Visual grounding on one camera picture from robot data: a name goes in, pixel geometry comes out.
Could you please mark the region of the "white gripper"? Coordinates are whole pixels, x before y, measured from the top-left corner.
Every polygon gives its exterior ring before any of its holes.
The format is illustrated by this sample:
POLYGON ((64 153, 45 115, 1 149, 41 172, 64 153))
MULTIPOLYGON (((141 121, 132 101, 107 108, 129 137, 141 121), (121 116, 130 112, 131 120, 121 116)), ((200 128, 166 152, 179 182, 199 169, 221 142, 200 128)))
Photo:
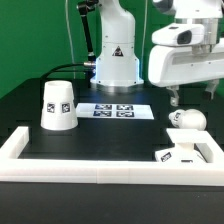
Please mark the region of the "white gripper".
POLYGON ((177 85, 209 81, 205 89, 208 100, 214 98, 221 78, 224 78, 224 43, 211 53, 194 54, 191 47, 155 46, 149 57, 149 81, 158 87, 168 87, 170 104, 179 105, 177 85))

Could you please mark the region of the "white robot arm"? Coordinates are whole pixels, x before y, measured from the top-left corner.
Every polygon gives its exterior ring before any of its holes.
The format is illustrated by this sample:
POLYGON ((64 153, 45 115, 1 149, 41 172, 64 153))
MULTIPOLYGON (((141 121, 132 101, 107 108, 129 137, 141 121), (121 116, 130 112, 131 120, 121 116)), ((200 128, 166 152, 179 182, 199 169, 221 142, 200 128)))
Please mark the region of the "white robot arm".
MULTIPOLYGON (((173 93, 176 106, 183 84, 205 82, 214 93, 224 78, 224 38, 219 36, 223 18, 222 0, 152 0, 174 22, 152 34, 148 78, 157 87, 173 93)), ((99 0, 102 51, 96 59, 91 84, 108 92, 128 91, 143 83, 139 60, 134 53, 135 19, 119 0, 99 0)))

